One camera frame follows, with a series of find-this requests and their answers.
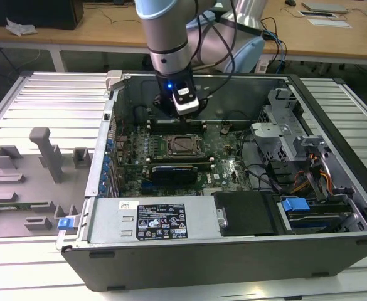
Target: laptop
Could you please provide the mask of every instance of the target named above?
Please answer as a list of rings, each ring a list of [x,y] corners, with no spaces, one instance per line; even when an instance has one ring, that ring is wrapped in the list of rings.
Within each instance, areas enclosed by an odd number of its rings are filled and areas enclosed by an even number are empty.
[[[317,2],[302,2],[302,5],[309,11],[322,11],[325,13],[346,14],[349,11],[339,4],[317,3]]]

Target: wooden table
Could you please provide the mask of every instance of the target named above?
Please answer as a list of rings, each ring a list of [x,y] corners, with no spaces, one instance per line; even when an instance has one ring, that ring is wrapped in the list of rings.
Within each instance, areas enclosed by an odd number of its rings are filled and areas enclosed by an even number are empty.
[[[67,71],[62,51],[148,53],[135,7],[107,7],[85,3],[83,19],[75,30],[37,28],[37,34],[19,37],[0,27],[0,47],[48,50],[57,72]]]
[[[367,11],[367,2],[351,0],[313,0],[342,4],[345,8],[359,8]],[[274,17],[278,35],[285,41],[287,60],[318,61],[327,63],[355,63],[367,65],[367,16],[361,11],[351,11],[339,19],[347,19],[352,28],[333,28],[314,26],[307,18],[300,16],[298,10],[306,10],[297,1],[292,8],[283,0],[269,0],[264,17]],[[51,53],[55,69],[65,72],[66,66],[61,52],[99,51],[102,53],[148,53],[146,37],[139,23],[135,8],[106,8],[85,4],[85,14],[76,30],[57,30],[38,28],[38,34],[18,37],[5,28],[0,28],[0,47],[48,50]],[[269,30],[274,30],[271,20],[266,20]],[[258,64],[258,71],[265,66],[276,52],[276,45],[269,41]]]
[[[367,13],[367,2],[350,0],[313,0],[322,3],[338,3],[347,9],[361,9]],[[277,22],[278,36],[287,45],[288,61],[317,61],[325,63],[352,63],[367,65],[367,16],[361,11],[352,10],[348,14],[339,15],[352,28],[336,28],[314,26],[298,11],[307,11],[301,1],[296,7],[288,7],[280,0],[270,0],[265,8],[263,17],[272,16]],[[272,20],[266,20],[269,30],[274,30]],[[266,43],[264,55],[260,59],[261,69],[268,65],[271,51],[277,47],[274,42]]]

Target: floor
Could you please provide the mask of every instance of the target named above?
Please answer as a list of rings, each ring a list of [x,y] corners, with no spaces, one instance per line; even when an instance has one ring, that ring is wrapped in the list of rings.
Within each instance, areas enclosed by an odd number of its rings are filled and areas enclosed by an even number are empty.
[[[17,49],[3,49],[3,51],[19,71],[55,70],[47,51]],[[104,72],[101,53],[66,51],[63,57],[70,72]],[[142,57],[143,55],[109,53],[110,69],[141,70]],[[277,63],[273,63],[268,71],[275,73],[277,66]],[[319,66],[315,63],[288,62],[284,73],[297,74],[300,77],[321,77],[318,70]],[[342,78],[367,103],[367,66],[346,65],[344,70],[340,70],[338,64],[332,64],[331,69],[323,77]],[[0,101],[15,79],[17,74],[0,52]]]

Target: blue latch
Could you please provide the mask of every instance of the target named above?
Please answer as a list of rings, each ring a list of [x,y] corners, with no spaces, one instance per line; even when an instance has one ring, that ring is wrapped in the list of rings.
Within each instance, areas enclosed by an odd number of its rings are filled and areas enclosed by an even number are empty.
[[[281,202],[285,211],[309,211],[310,207],[304,198],[287,198]]]
[[[72,230],[74,218],[61,218],[58,222],[58,230]]]

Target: paper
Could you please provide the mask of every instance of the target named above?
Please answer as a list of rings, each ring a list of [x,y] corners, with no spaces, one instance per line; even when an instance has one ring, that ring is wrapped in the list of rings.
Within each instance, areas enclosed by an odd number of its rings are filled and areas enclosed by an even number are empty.
[[[34,25],[20,25],[10,21],[8,18],[6,18],[6,21],[8,22],[8,25],[6,25],[6,29],[16,36],[21,36],[22,34],[37,33]]]
[[[352,28],[347,22],[345,21],[331,21],[331,20],[316,20],[316,19],[307,19],[309,22],[316,26],[330,26],[330,27],[346,27]]]

